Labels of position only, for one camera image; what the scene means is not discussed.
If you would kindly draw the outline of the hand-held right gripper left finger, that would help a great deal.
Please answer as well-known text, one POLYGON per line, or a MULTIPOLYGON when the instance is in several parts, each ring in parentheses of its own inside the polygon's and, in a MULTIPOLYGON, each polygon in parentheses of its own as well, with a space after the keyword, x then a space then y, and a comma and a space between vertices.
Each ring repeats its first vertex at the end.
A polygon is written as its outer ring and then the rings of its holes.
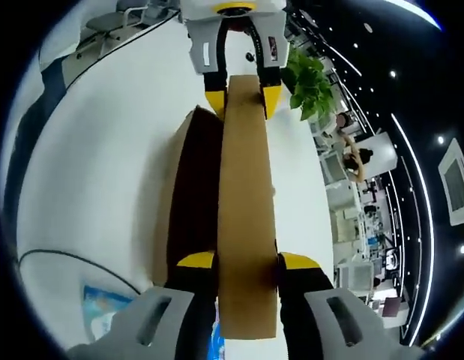
POLYGON ((213 251, 178 261, 164 286, 153 286, 112 317, 110 330, 69 349, 69 359, 206 359, 216 320, 213 251))

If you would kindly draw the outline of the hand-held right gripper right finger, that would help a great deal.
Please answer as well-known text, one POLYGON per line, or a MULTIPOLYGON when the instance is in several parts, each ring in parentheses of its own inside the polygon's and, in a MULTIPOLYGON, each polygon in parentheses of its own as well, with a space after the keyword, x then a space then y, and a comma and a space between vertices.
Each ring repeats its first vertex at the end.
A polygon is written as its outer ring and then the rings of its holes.
POLYGON ((404 346, 357 296, 330 282, 319 264, 302 255, 277 256, 280 320, 289 359, 423 359, 404 346))

